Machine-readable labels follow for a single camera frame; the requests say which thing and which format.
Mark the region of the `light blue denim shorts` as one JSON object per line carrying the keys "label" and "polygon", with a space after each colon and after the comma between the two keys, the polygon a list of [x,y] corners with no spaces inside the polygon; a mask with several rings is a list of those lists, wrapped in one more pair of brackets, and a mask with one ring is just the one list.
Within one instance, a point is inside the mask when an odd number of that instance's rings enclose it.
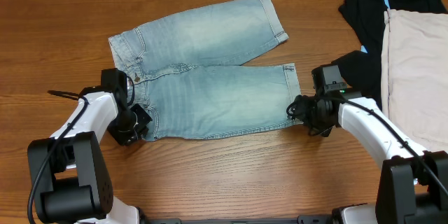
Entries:
{"label": "light blue denim shorts", "polygon": [[280,130],[300,93],[295,65],[250,66],[288,38],[271,0],[194,8],[109,38],[115,66],[151,117],[147,141]]}

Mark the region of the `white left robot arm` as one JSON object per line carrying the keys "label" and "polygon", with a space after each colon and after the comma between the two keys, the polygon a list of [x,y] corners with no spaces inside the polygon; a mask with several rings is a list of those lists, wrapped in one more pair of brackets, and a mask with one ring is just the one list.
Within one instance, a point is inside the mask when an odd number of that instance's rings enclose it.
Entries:
{"label": "white left robot arm", "polygon": [[105,69],[98,86],[80,93],[50,91],[77,101],[66,123],[47,139],[27,149],[31,191],[30,223],[148,222],[140,208],[119,200],[100,148],[105,133],[121,146],[142,140],[151,117],[134,103],[134,83],[117,68]]}

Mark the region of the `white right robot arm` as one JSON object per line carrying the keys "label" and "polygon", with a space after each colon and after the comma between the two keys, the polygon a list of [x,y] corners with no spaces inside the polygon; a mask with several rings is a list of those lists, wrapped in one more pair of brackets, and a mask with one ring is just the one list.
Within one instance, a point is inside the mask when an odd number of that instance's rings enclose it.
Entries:
{"label": "white right robot arm", "polygon": [[287,107],[309,135],[327,137],[341,127],[361,143],[381,169],[377,199],[333,209],[320,223],[446,223],[447,153],[430,152],[401,132],[375,100],[349,88],[298,95]]}

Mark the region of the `black garment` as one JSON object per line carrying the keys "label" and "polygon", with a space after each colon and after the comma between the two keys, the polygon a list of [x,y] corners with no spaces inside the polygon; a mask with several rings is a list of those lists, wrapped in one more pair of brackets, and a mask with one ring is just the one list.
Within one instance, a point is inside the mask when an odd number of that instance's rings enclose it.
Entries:
{"label": "black garment", "polygon": [[333,63],[343,79],[362,95],[381,100],[381,52],[385,30],[384,13],[389,9],[420,13],[446,13],[442,0],[344,0],[338,8],[355,31],[363,50],[355,50]]}

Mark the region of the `beige cloth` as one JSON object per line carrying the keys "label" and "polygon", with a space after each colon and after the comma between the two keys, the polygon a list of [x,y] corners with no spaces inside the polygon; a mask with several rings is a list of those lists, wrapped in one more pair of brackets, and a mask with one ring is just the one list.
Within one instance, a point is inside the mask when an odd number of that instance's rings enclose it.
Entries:
{"label": "beige cloth", "polygon": [[447,15],[384,14],[381,102],[386,117],[430,151],[447,150]]}

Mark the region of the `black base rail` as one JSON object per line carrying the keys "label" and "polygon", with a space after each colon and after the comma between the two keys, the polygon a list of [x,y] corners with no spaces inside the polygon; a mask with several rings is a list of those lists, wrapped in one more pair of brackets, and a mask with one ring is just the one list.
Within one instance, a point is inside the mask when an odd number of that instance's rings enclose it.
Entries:
{"label": "black base rail", "polygon": [[342,221],[334,215],[301,215],[296,218],[247,218],[247,219],[209,219],[181,220],[180,218],[140,220],[140,224],[340,224]]}

